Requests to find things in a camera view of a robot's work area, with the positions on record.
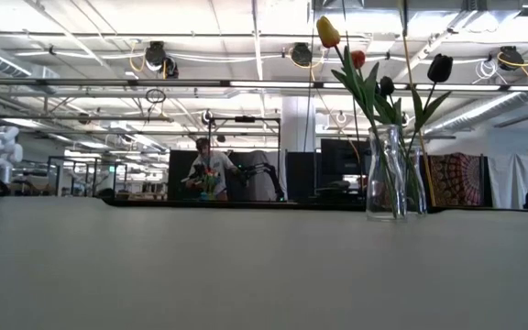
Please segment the patterned wall tapestry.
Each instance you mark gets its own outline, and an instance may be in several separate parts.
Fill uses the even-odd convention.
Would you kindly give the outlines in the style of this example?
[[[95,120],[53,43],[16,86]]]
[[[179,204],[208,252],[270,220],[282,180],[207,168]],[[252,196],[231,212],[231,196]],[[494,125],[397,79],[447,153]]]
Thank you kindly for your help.
[[[480,157],[463,153],[429,157],[436,206],[480,206]]]

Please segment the ceiling light bar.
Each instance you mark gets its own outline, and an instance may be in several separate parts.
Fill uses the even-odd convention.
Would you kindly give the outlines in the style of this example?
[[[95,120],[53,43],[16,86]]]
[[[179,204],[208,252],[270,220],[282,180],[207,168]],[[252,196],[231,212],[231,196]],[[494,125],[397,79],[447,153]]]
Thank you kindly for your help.
[[[0,85],[26,86],[103,86],[103,87],[213,87],[248,89],[343,89],[339,82],[277,82],[277,81],[229,81],[229,80],[104,80],[104,79],[0,79]],[[476,85],[476,84],[437,84],[436,91],[496,93],[525,92],[528,85]]]

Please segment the clear glass vase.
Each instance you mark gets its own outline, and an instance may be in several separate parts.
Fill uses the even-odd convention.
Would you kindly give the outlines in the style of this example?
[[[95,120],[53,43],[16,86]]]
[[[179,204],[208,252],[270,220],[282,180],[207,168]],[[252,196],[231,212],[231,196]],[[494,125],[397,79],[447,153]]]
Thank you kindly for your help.
[[[426,215],[427,200],[420,160],[420,147],[412,145],[409,155],[405,158],[406,206],[409,214]]]
[[[368,132],[371,149],[366,198],[368,219],[404,222],[407,211],[406,164],[401,128],[381,125]]]

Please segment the black partition panel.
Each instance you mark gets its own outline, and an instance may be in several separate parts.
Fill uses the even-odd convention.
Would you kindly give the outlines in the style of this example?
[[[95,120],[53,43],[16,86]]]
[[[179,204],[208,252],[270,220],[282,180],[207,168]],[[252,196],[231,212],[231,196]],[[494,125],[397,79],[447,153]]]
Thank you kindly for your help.
[[[315,197],[321,154],[288,152],[285,160],[288,199],[304,204]]]
[[[169,161],[169,178],[168,178],[168,200],[182,201],[193,199],[198,196],[199,192],[186,187],[182,182],[185,179],[197,157],[196,151],[172,150]]]

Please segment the white hanging sheet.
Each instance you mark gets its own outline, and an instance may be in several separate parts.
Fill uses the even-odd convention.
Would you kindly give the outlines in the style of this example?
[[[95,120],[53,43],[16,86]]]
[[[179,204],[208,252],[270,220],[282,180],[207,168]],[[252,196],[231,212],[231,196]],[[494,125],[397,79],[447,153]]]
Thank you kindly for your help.
[[[524,209],[528,191],[528,156],[491,156],[488,163],[493,207]]]

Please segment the black artificial tulip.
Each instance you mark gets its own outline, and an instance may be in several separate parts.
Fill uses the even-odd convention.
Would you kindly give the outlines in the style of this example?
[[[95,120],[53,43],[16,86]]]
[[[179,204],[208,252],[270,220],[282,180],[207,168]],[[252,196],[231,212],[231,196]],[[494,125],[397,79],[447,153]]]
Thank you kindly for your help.
[[[401,148],[401,155],[403,156],[404,162],[405,158],[409,155],[409,150],[407,143],[404,140],[404,134],[402,133],[403,128],[399,125],[401,121],[401,112],[402,112],[402,99],[399,98],[397,101],[394,101],[392,94],[395,91],[395,86],[393,80],[389,76],[383,76],[379,81],[379,95],[390,103],[389,106],[385,106],[385,112],[387,118],[392,124],[395,124],[400,129],[400,142],[399,146]]]
[[[435,111],[439,108],[441,103],[451,94],[450,92],[444,93],[442,96],[435,98],[432,101],[433,92],[435,87],[440,83],[445,83],[452,72],[454,59],[450,56],[443,54],[437,54],[431,61],[430,67],[427,72],[427,78],[431,82],[429,94],[427,100],[424,103],[416,91],[415,86],[411,85],[413,110],[414,110],[414,123],[412,126],[411,139],[409,141],[408,150],[410,152],[411,146],[416,145],[415,141],[421,134],[426,122],[432,117]]]

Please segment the background flower bouquet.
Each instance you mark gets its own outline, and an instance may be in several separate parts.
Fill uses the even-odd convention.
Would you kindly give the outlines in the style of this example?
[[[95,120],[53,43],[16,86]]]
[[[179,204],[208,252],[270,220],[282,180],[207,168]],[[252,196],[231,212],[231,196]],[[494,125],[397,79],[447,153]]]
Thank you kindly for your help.
[[[220,183],[220,175],[214,170],[208,170],[203,164],[194,166],[195,179],[201,186],[201,197],[204,200],[214,200],[216,197],[216,187]]]

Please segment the yellow orange artificial tulip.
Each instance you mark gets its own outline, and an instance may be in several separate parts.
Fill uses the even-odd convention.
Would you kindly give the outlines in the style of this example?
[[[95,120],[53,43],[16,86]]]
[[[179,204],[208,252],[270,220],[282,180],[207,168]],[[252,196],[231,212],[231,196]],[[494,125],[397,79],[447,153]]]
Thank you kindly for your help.
[[[357,103],[364,116],[370,122],[369,144],[372,152],[370,174],[368,175],[368,197],[369,206],[366,210],[376,219],[388,219],[389,221],[401,219],[400,206],[396,195],[395,184],[388,166],[386,154],[380,141],[378,131],[378,117],[374,115],[374,98],[376,74],[375,67],[369,76],[368,85],[363,79],[361,68],[366,62],[366,54],[362,50],[354,50],[350,53],[352,69],[355,71],[355,82],[357,84]]]

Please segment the black monitor screen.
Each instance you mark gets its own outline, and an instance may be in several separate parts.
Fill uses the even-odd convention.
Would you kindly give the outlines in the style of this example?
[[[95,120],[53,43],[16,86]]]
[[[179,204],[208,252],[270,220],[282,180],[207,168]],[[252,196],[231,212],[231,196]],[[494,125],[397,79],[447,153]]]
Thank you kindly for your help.
[[[366,188],[371,163],[370,144],[367,140],[321,140],[322,174],[340,176],[355,175],[357,189]]]

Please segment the black metal shelf frame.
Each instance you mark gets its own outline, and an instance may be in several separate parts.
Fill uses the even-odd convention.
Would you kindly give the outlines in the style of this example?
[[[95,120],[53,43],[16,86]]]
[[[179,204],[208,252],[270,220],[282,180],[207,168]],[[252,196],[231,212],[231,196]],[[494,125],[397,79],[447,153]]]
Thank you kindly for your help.
[[[101,191],[118,191],[121,174],[127,182],[129,167],[121,161],[87,156],[49,156],[47,175],[54,196],[97,197]]]

